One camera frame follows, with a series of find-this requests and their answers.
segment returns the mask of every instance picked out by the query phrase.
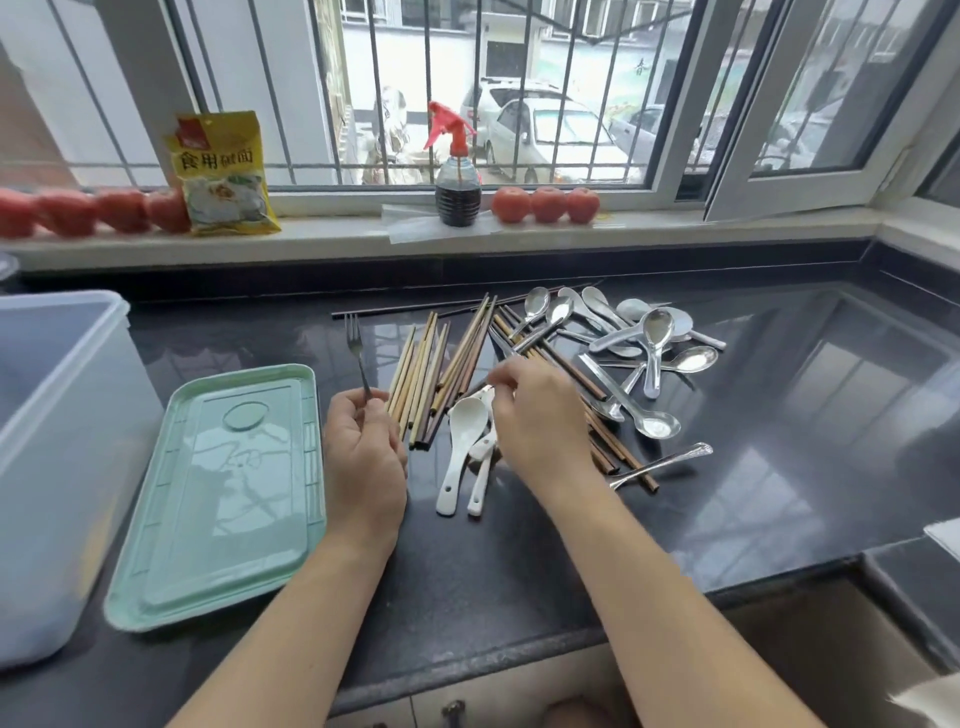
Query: black granite countertop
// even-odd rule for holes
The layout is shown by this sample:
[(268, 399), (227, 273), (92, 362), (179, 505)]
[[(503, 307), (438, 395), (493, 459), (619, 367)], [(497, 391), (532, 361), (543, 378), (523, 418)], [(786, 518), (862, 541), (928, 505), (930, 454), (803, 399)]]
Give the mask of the black granite countertop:
[[(954, 310), (942, 296), (865, 269), (862, 253), (601, 285), (614, 302), (674, 302), (697, 329), (729, 342), (716, 366), (691, 378), (695, 388), (664, 375), (658, 400), (684, 425), (664, 452), (706, 441), (715, 454), (662, 475), (655, 496), (621, 491), (707, 593), (849, 560), (960, 516), (960, 338), (944, 328)], [(131, 333), (162, 400), (199, 376), (299, 362), (316, 372), (325, 410), (335, 392), (359, 382), (331, 311), (527, 288), (137, 303)], [(407, 327), (425, 318), (361, 320), (371, 384), (389, 385)], [(467, 316), (451, 321), (455, 343)], [(477, 376), (495, 361), (488, 342)], [(481, 520), (466, 513), (472, 473), (456, 517), (437, 516), (449, 451), (444, 425), (430, 451), (411, 453), (410, 504), (338, 713), (604, 640), (556, 530), (504, 464), (492, 471)], [(100, 609), (118, 547), (67, 647), (0, 674), (0, 725), (161, 726), (269, 602), (142, 636), (116, 632)], [(877, 583), (889, 581), (875, 573)]]

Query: parked car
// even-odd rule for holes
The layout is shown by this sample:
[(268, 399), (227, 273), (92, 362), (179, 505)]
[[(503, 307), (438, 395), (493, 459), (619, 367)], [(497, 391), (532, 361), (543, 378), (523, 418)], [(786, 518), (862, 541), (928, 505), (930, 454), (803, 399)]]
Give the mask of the parked car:
[[(626, 109), (611, 119), (611, 136), (617, 147), (623, 152), (630, 154), (631, 145), (634, 144), (634, 134), (636, 134), (633, 162), (637, 166), (645, 166), (650, 163), (654, 142), (657, 141), (657, 133), (660, 130), (660, 121), (663, 118), (663, 109), (663, 104), (651, 104), (643, 111)], [(712, 164), (727, 119), (728, 115), (723, 112), (715, 114), (712, 120), (709, 114), (704, 114), (700, 135), (694, 141), (690, 150), (687, 162), (690, 165), (688, 171), (704, 172)], [(793, 153), (787, 158), (790, 141), (798, 130), (799, 124), (794, 125), (786, 120), (781, 120), (779, 124), (775, 125), (770, 131), (767, 144), (761, 150), (757, 168), (778, 170), (809, 167), (813, 163), (814, 152), (811, 152), (804, 144), (804, 140), (808, 133), (815, 133), (813, 130), (810, 132), (804, 130), (803, 137), (797, 142)]]
[[(474, 90), (471, 86), (464, 102), (460, 105), (460, 115), (467, 119), (477, 131), (476, 146), (483, 149), (489, 136), (489, 127), (493, 120), (500, 115), (500, 110), (507, 103), (520, 98), (520, 79), (503, 78), (500, 76), (484, 76)], [(473, 118), (473, 100), (476, 96), (477, 117)], [(564, 93), (552, 84), (543, 81), (527, 79), (523, 82), (523, 98), (525, 99), (562, 99)]]
[[(519, 129), (519, 145), (516, 155), (516, 177), (524, 184), (550, 181), (549, 169), (534, 169), (533, 165), (553, 162), (554, 140), (557, 138), (557, 120), (560, 118), (559, 99), (525, 99), (523, 104), (514, 100), (504, 106), (500, 115), (490, 124), (490, 137), (485, 149), (487, 162), (500, 165), (505, 175), (513, 168), (516, 130)], [(557, 164), (583, 166), (560, 167), (554, 174), (554, 182), (578, 184), (588, 181), (588, 166), (593, 149), (593, 138), (600, 119), (593, 111), (568, 101), (564, 105), (560, 129), (560, 144), (557, 149)], [(590, 180), (593, 182), (617, 182), (623, 179), (627, 167), (627, 155), (617, 149), (607, 128), (600, 125), (594, 164), (615, 164), (615, 167), (594, 167)], [(628, 182), (639, 181), (639, 173), (632, 172)]]

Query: white ceramic spoon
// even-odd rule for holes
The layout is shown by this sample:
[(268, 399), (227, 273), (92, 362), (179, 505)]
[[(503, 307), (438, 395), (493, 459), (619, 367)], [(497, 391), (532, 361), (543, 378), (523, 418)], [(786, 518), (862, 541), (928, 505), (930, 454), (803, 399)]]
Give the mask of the white ceramic spoon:
[(452, 516), (457, 512), (460, 476), (467, 462), (470, 447), (487, 429), (487, 405), (476, 397), (464, 397), (450, 409), (450, 465), (437, 496), (437, 513)]
[(480, 471), (477, 473), (477, 479), (473, 481), (473, 491), (470, 493), (470, 502), (467, 505), (467, 512), (479, 518), (483, 513), (484, 497), (487, 495), (487, 481), (490, 479), (490, 466), (493, 461), (493, 450), (496, 448), (496, 423), (493, 421), (493, 389), (488, 389), (481, 393), (477, 399), (483, 400), (487, 405), (487, 412), (490, 416), (490, 432), (477, 440), (470, 448), (470, 457), (473, 460), (480, 461)]

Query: clear plastic box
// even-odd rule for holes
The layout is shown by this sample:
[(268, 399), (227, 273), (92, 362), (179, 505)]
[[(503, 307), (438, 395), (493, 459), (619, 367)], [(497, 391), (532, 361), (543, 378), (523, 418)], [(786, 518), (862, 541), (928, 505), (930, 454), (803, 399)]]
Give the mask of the clear plastic box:
[(163, 416), (110, 291), (0, 297), (0, 667), (70, 638)]

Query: window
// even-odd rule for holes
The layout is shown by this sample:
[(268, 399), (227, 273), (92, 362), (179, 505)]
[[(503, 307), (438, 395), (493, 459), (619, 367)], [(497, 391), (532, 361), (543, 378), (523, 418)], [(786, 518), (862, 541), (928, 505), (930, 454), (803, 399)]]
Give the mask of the window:
[(475, 127), (491, 187), (588, 183), (607, 209), (710, 220), (863, 205), (960, 70), (956, 7), (9, 0), (0, 180), (163, 185), (177, 112), (253, 109), (278, 210), (376, 214), (430, 204), (435, 100)]

